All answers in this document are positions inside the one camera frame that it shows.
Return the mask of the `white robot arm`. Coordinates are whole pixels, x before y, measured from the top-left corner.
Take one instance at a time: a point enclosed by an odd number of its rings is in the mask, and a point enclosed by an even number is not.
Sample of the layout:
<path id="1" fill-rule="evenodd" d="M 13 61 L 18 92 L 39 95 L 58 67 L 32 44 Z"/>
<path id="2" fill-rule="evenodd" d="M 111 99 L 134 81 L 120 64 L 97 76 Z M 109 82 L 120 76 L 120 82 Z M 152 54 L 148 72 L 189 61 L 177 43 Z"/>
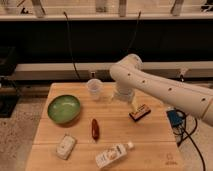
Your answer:
<path id="1" fill-rule="evenodd" d="M 129 54 L 110 67 L 114 96 L 131 102 L 138 89 L 213 127 L 213 89 L 166 79 L 142 71 L 142 60 Z"/>

